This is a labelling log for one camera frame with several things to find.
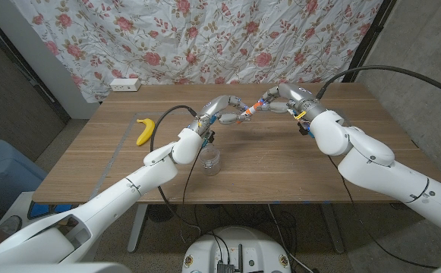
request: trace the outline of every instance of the blue container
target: blue container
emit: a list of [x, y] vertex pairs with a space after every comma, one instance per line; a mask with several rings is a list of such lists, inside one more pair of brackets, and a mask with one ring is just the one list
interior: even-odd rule
[[22, 192], [36, 190], [46, 175], [13, 146], [0, 140], [0, 211], [6, 212]]

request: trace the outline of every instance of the banana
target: banana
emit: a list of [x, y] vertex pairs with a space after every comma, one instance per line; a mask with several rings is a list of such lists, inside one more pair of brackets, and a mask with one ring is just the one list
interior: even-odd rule
[[143, 120], [137, 120], [137, 123], [144, 123], [146, 125], [146, 129], [142, 132], [142, 134], [137, 138], [136, 145], [143, 145], [153, 134], [154, 130], [154, 121], [149, 118], [145, 118]]

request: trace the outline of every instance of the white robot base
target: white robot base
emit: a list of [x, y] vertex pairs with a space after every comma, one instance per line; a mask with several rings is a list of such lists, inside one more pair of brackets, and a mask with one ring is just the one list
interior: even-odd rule
[[[286, 251], [266, 234], [242, 226], [219, 227], [213, 233], [216, 237], [209, 232], [188, 248], [181, 272], [291, 272]], [[225, 244], [220, 238], [225, 241], [228, 249], [225, 249]]]

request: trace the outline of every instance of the metal table leg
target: metal table leg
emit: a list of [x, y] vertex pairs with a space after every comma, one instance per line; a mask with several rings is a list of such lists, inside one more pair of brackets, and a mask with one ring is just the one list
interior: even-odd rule
[[345, 251], [345, 246], [343, 245], [342, 235], [340, 234], [339, 225], [336, 222], [332, 204], [321, 204], [321, 210], [323, 212], [323, 217], [325, 218], [328, 233], [332, 238], [333, 249], [338, 254], [342, 254]]
[[147, 205], [138, 204], [136, 217], [132, 224], [131, 236], [129, 237], [128, 252], [133, 253], [137, 249], [140, 233], [143, 230], [144, 218], [146, 217]]

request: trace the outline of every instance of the clear plastic bottle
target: clear plastic bottle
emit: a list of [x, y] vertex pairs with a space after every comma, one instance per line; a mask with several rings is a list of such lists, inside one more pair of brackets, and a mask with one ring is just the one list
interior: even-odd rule
[[220, 171], [220, 151], [212, 143], [208, 143], [200, 152], [199, 160], [202, 171], [206, 175], [215, 175]]

